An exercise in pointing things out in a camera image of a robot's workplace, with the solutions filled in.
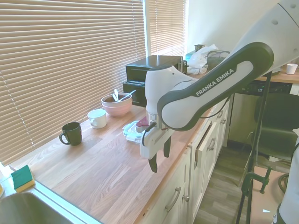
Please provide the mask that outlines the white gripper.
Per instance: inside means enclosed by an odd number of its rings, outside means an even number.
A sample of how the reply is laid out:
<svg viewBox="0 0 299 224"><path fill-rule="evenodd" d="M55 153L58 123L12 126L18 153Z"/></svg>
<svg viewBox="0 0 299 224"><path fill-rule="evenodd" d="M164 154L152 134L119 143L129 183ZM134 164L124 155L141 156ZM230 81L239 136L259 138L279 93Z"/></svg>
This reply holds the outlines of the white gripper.
<svg viewBox="0 0 299 224"><path fill-rule="evenodd" d="M157 173L157 152L164 151L164 157L168 158L171 148L172 129L162 130L158 127L146 129L140 143L140 155L147 158L151 171Z"/></svg>

